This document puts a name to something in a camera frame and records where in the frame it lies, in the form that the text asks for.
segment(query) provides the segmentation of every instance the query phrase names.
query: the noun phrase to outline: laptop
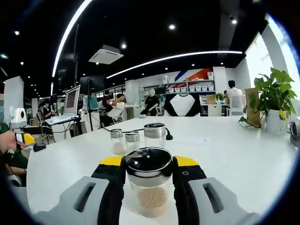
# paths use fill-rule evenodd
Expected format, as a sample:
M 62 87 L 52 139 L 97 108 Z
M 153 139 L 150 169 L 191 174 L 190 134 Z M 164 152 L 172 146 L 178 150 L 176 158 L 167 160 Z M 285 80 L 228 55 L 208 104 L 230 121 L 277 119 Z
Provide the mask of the laptop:
M 79 98 L 80 85 L 72 88 L 71 90 L 66 92 L 66 100 L 64 107 L 64 114 L 62 116 L 54 116 L 47 120 L 50 126 L 62 123 L 69 120 L 75 120 L 78 118 L 77 115 L 77 106 L 78 106 L 78 98 Z

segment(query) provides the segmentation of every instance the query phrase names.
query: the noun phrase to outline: potted plant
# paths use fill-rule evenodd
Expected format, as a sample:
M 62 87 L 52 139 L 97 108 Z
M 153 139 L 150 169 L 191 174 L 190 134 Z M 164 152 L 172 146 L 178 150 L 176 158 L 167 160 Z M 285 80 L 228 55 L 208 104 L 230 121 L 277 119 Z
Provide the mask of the potted plant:
M 216 100 L 217 101 L 220 100 L 222 102 L 222 101 L 224 101 L 224 99 L 225 99 L 225 96 L 224 96 L 223 93 L 216 94 Z
M 260 93 L 259 102 L 249 95 L 250 108 L 266 115 L 266 129 L 268 132 L 278 134 L 280 129 L 286 129 L 287 119 L 295 109 L 291 102 L 297 95 L 292 91 L 290 82 L 294 80 L 285 72 L 271 68 L 271 75 L 260 74 L 262 78 L 254 80 L 255 87 Z

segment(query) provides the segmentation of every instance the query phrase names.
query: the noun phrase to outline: white shirt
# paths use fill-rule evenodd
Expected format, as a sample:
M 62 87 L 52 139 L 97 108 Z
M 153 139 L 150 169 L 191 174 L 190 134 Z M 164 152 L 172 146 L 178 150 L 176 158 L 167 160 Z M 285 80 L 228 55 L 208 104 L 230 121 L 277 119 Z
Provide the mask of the white shirt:
M 229 98 L 230 104 L 232 104 L 232 102 L 231 102 L 232 96 L 243 96 L 243 92 L 242 92 L 242 90 L 240 90 L 236 87 L 233 87 L 233 88 L 230 88 L 229 90 L 227 90 L 227 96 Z M 242 99 L 240 99 L 239 102 L 235 103 L 235 107 L 237 107 L 237 108 L 244 107 L 243 105 L 244 104 L 243 104 Z
M 118 116 L 121 115 L 125 108 L 124 102 L 118 102 L 117 105 L 107 114 L 109 117 L 112 117 L 114 120 L 118 119 Z

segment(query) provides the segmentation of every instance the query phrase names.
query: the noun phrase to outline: table surface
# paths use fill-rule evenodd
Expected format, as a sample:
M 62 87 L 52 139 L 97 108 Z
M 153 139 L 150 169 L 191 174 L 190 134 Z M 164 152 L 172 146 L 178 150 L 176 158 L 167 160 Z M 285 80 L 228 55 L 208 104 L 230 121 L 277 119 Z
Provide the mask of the table surface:
M 174 139 L 166 142 L 172 155 L 195 159 L 207 177 L 215 177 L 238 198 L 248 212 L 264 213 L 276 199 L 289 177 L 296 149 L 288 136 L 278 137 L 262 129 L 243 128 L 238 117 L 147 117 L 108 127 L 123 131 L 162 122 Z M 140 132 L 141 145 L 144 143 Z M 82 176 L 91 176 L 101 159 L 113 156 L 110 133 L 96 130 L 32 152 L 27 170 L 27 195 L 33 213 L 49 211 L 60 194 Z M 149 219 L 130 210 L 125 197 L 120 224 L 174 224 L 177 211 L 172 202 L 165 216 Z

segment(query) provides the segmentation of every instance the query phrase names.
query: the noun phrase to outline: curved led light strip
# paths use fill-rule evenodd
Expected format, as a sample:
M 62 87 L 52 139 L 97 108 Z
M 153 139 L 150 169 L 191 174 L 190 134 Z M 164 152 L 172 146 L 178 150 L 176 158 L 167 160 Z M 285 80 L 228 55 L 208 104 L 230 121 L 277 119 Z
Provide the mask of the curved led light strip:
M 62 52 L 62 49 L 65 45 L 65 42 L 67 40 L 67 37 L 69 36 L 69 33 L 71 32 L 71 29 L 73 28 L 74 24 L 76 23 L 76 21 L 78 20 L 78 18 L 80 17 L 81 13 L 83 13 L 83 11 L 86 9 L 86 7 L 92 2 L 93 0 L 85 0 L 81 6 L 77 9 L 76 13 L 74 14 L 73 18 L 71 19 L 69 25 L 66 28 L 66 31 L 64 33 L 64 36 L 62 36 L 62 39 L 60 41 L 60 46 L 58 47 L 58 51 L 56 54 L 56 58 L 55 58 L 55 62 L 54 62 L 54 67 L 53 67 L 53 71 L 52 71 L 52 77 L 55 77 L 55 72 L 57 69 L 57 65 L 58 65 L 58 60 L 60 59 L 60 54 Z
M 186 53 L 186 54 L 173 55 L 173 56 L 168 56 L 168 57 L 161 58 L 161 59 L 158 59 L 158 60 L 153 60 L 153 61 L 150 61 L 150 62 L 145 62 L 143 64 L 140 64 L 140 65 L 137 65 L 137 66 L 134 66 L 134 67 L 122 70 L 120 72 L 117 72 L 117 73 L 115 73 L 113 75 L 108 76 L 107 79 L 111 78 L 113 76 L 125 73 L 125 72 L 127 72 L 129 70 L 132 70 L 132 69 L 135 69 L 135 68 L 139 68 L 139 67 L 142 67 L 142 66 L 146 66 L 146 65 L 149 65 L 149 64 L 155 63 L 155 62 L 160 62 L 160 61 L 164 61 L 164 60 L 169 60 L 169 59 L 174 59 L 174 58 L 179 58 L 179 57 L 184 57 L 184 56 L 190 56 L 190 55 L 216 54 L 216 53 L 242 54 L 243 52 L 237 52 L 237 51 L 208 51 L 208 52 L 191 52 L 191 53 Z

